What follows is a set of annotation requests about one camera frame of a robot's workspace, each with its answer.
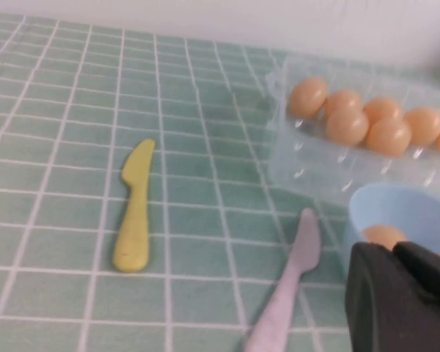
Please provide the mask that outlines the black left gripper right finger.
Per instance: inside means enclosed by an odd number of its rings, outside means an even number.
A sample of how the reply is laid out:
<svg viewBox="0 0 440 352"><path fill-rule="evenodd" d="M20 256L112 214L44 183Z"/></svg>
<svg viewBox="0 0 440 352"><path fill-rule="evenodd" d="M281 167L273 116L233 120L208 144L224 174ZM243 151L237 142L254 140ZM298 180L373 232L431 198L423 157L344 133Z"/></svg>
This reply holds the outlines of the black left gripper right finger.
<svg viewBox="0 0 440 352"><path fill-rule="evenodd" d="M397 243L393 255L414 281L422 302L440 314L440 255L410 241Z"/></svg>

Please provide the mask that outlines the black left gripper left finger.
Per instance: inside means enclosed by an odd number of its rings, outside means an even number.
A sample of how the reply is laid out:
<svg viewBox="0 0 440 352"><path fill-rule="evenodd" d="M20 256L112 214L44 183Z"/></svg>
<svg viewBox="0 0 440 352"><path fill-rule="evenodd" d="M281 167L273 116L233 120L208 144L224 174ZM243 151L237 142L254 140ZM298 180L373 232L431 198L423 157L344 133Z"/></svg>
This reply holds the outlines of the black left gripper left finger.
<svg viewBox="0 0 440 352"><path fill-rule="evenodd" d="M419 298L393 249L353 245L345 312L353 351L440 351L440 314Z"/></svg>

